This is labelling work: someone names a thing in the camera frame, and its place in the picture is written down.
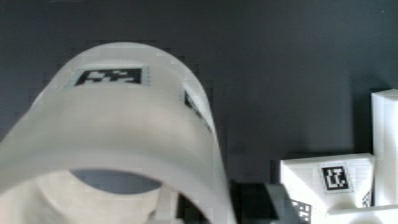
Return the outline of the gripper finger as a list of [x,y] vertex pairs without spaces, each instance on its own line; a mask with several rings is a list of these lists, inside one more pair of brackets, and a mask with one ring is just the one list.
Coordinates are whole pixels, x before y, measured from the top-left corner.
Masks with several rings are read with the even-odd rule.
[[267,184],[274,214],[270,224],[302,224],[283,184]]

